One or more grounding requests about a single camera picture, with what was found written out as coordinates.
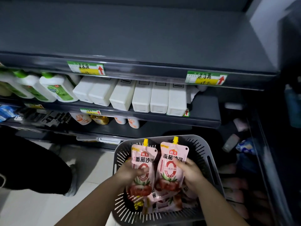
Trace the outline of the person's left hand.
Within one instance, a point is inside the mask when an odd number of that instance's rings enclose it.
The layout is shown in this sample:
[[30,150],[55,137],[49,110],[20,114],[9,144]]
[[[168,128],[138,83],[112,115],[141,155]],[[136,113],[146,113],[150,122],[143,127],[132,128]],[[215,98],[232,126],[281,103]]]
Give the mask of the person's left hand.
[[114,174],[115,184],[118,188],[124,188],[134,181],[134,168],[131,165],[132,158],[129,157]]

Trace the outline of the person's right hand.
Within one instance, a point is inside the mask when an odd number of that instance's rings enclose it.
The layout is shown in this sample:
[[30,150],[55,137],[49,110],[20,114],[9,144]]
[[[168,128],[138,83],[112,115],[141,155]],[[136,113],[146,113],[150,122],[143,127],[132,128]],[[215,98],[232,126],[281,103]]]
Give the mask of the person's right hand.
[[194,163],[193,160],[187,158],[185,161],[187,165],[187,170],[184,175],[184,181],[186,185],[195,193],[199,194],[200,193],[200,184],[204,180],[204,176],[199,169],[199,167]]

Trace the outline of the pink tomato sauce pouch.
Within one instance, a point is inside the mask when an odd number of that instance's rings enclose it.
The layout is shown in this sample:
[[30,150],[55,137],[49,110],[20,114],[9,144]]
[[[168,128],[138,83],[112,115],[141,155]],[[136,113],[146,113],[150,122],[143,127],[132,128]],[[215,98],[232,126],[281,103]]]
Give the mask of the pink tomato sauce pouch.
[[163,201],[181,191],[184,174],[174,159],[185,162],[189,153],[187,146],[179,144],[179,137],[177,136],[173,138],[171,143],[161,142],[160,149],[161,157],[157,166],[153,190],[155,201]]
[[198,207],[198,196],[184,182],[182,184],[181,193],[183,208]]
[[131,166],[135,170],[147,168],[148,171],[136,176],[127,188],[127,193],[132,196],[149,196],[154,188],[155,169],[154,160],[157,156],[157,149],[149,146],[149,140],[144,139],[142,144],[133,144],[131,147]]
[[179,192],[167,191],[166,195],[156,196],[158,192],[144,197],[142,215],[161,212],[177,212],[183,209],[183,203]]

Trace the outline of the person's left forearm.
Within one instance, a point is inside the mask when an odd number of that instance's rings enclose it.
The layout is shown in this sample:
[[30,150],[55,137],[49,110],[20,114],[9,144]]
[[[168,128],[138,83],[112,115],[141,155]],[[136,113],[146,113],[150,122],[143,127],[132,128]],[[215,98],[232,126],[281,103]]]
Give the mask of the person's left forearm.
[[133,178],[116,173],[101,183],[55,226],[105,226],[117,195]]

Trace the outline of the gray slotted plastic basket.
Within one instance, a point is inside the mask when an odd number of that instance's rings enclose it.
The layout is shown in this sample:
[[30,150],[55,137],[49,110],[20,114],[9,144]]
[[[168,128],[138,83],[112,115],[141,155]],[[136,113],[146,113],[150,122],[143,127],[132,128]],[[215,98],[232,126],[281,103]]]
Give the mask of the gray slotted plastic basket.
[[[221,179],[209,147],[209,144],[197,135],[179,135],[179,143],[189,147],[189,158],[205,171],[205,177],[224,196]],[[113,174],[129,158],[131,146],[142,144],[143,138],[127,139],[115,149]],[[193,226],[193,222],[204,220],[201,207],[185,208],[177,212],[151,213],[144,215],[135,210],[134,204],[127,198],[126,191],[118,194],[114,202],[112,216],[120,226]]]

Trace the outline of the dark gray shelf board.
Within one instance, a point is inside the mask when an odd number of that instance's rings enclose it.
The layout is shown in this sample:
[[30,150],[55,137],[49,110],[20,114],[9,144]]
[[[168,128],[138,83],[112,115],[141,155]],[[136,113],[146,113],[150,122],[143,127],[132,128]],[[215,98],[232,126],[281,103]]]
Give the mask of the dark gray shelf board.
[[101,142],[82,142],[76,140],[76,137],[104,137],[125,141],[147,137],[170,136],[171,134],[183,134],[185,131],[188,131],[188,133],[192,131],[192,126],[188,125],[165,124],[151,121],[143,122],[139,129],[134,129],[130,127],[129,124],[120,125],[116,121],[110,121],[107,125],[98,125],[95,122],[88,125],[80,125],[76,121],[71,120],[68,124],[64,123],[59,124],[57,127],[48,127],[21,124],[12,119],[4,121],[0,123],[0,125],[21,129],[22,131],[17,133],[17,135],[28,140],[41,140],[65,146],[77,145],[81,147],[95,149],[104,148],[109,150],[115,149],[116,145]]
[[56,110],[60,112],[81,113],[80,108],[98,109],[102,116],[120,117],[126,119],[137,119],[141,121],[153,121],[161,123],[181,124],[189,126],[199,126],[217,129],[221,125],[221,116],[217,97],[196,95],[192,104],[189,106],[190,117],[171,116],[158,113],[142,113],[133,110],[132,106],[129,110],[117,110],[112,106],[104,107],[96,104],[86,103],[82,101],[76,102],[41,102],[36,99],[24,99],[17,96],[2,97],[0,96],[0,104],[10,106],[25,106],[24,103],[41,104],[44,110]]
[[184,83],[189,71],[225,73],[223,87],[264,90],[279,75],[252,28],[253,0],[0,0],[0,63]]

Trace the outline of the white label holder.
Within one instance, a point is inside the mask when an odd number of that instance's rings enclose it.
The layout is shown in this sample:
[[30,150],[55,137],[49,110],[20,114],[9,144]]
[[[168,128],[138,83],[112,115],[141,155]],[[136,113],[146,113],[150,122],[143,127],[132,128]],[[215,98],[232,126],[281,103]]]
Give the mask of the white label holder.
[[77,141],[87,142],[87,143],[106,143],[106,144],[113,144],[119,145],[122,140],[113,139],[113,138],[106,138],[106,137],[88,137],[88,136],[77,136]]

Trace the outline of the gray packet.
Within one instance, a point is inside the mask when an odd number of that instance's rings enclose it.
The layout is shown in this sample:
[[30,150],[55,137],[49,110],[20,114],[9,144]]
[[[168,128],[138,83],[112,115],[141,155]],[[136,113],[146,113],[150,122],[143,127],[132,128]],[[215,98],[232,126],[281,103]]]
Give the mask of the gray packet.
[[227,153],[231,152],[231,150],[235,148],[235,146],[239,143],[239,140],[239,136],[237,136],[236,134],[232,134],[223,145],[223,151]]

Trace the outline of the pile of pink packets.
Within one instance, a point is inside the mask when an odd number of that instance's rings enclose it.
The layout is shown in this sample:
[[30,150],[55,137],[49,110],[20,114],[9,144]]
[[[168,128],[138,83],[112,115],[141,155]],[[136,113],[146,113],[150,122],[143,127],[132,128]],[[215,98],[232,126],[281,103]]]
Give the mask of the pile of pink packets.
[[257,174],[243,177],[236,163],[218,167],[226,201],[251,226],[275,226],[269,198]]

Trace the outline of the yellow oil bottle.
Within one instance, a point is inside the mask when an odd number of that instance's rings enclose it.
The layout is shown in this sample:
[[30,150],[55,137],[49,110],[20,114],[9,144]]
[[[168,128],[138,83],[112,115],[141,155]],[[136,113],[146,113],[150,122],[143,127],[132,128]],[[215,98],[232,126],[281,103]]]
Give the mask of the yellow oil bottle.
[[90,117],[99,125],[107,125],[110,121],[107,116],[90,115]]

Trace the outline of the blue white packet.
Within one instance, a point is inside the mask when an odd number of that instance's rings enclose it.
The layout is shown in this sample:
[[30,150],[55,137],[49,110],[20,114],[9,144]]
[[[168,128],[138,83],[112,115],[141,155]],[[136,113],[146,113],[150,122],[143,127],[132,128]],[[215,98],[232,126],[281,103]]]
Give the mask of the blue white packet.
[[256,151],[254,148],[254,143],[251,137],[241,141],[235,147],[235,149],[241,153],[247,153],[251,155],[256,155]]

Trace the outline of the pink packet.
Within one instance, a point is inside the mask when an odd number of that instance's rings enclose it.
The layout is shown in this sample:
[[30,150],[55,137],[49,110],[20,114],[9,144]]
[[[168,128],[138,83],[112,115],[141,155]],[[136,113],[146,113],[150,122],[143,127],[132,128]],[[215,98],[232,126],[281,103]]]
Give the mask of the pink packet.
[[238,132],[245,132],[249,130],[247,122],[241,118],[235,118],[233,120]]

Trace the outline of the row of white rectangular bottles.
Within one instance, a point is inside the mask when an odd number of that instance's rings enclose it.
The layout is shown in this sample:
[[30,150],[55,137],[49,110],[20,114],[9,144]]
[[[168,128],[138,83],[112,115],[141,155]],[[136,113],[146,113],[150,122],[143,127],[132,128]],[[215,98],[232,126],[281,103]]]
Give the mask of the row of white rectangular bottles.
[[98,106],[120,111],[185,116],[187,85],[83,76],[73,94],[84,108]]

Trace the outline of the row of dark packets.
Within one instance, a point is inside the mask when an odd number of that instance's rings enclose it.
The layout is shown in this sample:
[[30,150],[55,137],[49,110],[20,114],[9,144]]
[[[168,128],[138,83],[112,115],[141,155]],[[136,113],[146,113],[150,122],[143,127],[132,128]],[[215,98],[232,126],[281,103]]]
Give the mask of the row of dark packets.
[[16,111],[15,122],[23,125],[57,127],[60,124],[68,124],[72,116],[69,113],[57,111],[37,110],[33,108],[21,108]]

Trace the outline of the white bottle with green cap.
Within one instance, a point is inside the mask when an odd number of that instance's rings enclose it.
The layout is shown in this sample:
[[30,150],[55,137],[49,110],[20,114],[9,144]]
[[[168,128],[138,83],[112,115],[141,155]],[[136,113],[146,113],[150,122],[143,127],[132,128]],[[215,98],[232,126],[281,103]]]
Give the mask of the white bottle with green cap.
[[74,85],[65,76],[58,73],[42,72],[40,84],[60,102],[76,102],[78,97],[73,93]]
[[21,84],[17,82],[17,77],[7,71],[0,71],[0,85],[6,87],[6,89],[18,97],[25,99],[35,98],[32,93],[28,92]]
[[17,77],[17,82],[28,92],[30,92],[36,99],[42,102],[55,102],[57,99],[49,90],[40,84],[40,77],[23,70],[13,70]]

